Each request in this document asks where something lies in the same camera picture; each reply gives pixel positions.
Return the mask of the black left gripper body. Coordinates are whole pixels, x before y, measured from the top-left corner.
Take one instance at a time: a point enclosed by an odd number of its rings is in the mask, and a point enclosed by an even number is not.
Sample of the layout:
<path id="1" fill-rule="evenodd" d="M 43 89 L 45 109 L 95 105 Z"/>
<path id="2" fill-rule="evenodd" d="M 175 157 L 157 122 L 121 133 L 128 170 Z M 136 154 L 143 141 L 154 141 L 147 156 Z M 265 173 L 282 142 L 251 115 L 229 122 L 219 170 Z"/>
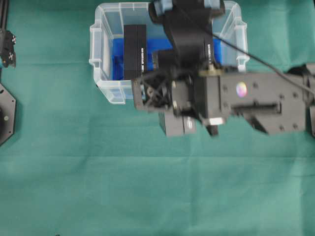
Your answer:
<path id="1" fill-rule="evenodd" d="M 16 67 L 16 54 L 14 45 L 16 44 L 16 36 L 9 30 L 0 29 L 0 67 L 8 68 Z"/>

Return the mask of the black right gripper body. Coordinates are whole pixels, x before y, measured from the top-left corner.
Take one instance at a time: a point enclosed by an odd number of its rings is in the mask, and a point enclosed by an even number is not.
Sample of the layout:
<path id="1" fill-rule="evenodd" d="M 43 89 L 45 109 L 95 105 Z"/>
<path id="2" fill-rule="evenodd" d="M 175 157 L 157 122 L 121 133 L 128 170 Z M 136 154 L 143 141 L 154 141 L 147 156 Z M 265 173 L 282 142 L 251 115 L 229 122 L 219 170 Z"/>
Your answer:
<path id="1" fill-rule="evenodd" d="M 221 69 L 169 68 L 150 71 L 131 80 L 134 106 L 176 117 L 210 118 L 208 82 L 217 82 Z"/>

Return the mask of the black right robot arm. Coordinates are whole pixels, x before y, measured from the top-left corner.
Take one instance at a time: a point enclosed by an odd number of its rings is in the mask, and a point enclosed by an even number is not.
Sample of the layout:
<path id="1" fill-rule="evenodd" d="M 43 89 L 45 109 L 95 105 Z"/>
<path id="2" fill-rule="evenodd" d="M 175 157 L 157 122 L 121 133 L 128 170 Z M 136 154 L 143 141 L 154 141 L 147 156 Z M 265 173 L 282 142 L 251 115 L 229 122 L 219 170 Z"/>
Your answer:
<path id="1" fill-rule="evenodd" d="M 242 117 L 255 130 L 272 135 L 304 131 L 315 111 L 315 65 L 282 72 L 240 72 L 234 66 L 160 68 L 131 81 L 135 108 L 160 114 L 166 135 L 194 131 L 209 135 L 230 117 Z"/>

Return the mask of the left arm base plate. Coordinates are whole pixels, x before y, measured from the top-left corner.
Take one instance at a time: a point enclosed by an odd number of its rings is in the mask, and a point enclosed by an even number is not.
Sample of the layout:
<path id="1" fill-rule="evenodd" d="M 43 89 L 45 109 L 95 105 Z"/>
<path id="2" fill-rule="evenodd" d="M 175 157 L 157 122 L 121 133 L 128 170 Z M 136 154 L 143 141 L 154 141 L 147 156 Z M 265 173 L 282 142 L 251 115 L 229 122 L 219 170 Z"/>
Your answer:
<path id="1" fill-rule="evenodd" d="M 14 134 L 16 99 L 0 85 L 0 145 Z"/>

